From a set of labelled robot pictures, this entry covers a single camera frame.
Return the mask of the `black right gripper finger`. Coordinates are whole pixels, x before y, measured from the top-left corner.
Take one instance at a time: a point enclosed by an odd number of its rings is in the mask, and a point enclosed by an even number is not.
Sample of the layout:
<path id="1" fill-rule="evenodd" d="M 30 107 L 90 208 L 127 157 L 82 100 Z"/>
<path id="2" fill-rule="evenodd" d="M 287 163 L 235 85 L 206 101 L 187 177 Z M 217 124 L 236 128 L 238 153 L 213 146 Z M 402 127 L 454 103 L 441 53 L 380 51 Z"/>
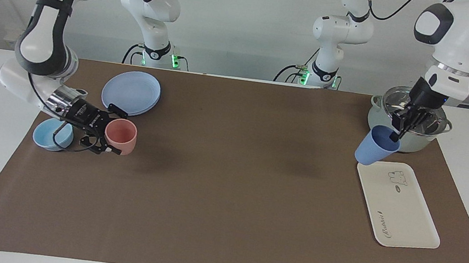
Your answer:
<path id="1" fill-rule="evenodd" d="M 106 141 L 105 137 L 101 136 L 100 134 L 95 134 L 91 132 L 84 132 L 83 137 L 81 138 L 80 145 L 82 148 L 79 150 L 81 151 L 91 151 L 95 154 L 100 153 L 115 153 L 117 155 L 121 154 L 121 150 L 111 146 Z"/>
<path id="2" fill-rule="evenodd" d="M 128 113 L 119 108 L 118 106 L 114 104 L 109 104 L 109 107 L 107 108 L 108 117 L 116 117 L 116 118 L 123 118 L 123 119 L 128 119 Z"/>

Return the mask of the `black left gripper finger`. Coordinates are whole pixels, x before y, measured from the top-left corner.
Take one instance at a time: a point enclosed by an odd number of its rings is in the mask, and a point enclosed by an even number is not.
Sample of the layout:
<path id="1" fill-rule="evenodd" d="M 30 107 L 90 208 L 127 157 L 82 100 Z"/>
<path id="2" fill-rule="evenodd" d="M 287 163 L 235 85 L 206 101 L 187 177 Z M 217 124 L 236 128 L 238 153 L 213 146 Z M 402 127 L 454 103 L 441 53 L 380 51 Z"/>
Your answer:
<path id="1" fill-rule="evenodd" d="M 392 142 L 397 142 L 406 134 L 410 125 L 411 114 L 409 110 L 395 110 L 392 113 L 392 127 L 394 131 L 389 135 Z"/>
<path id="2" fill-rule="evenodd" d="M 411 129 L 417 127 L 429 117 L 429 111 L 424 109 L 409 108 L 404 115 L 402 137 Z"/>

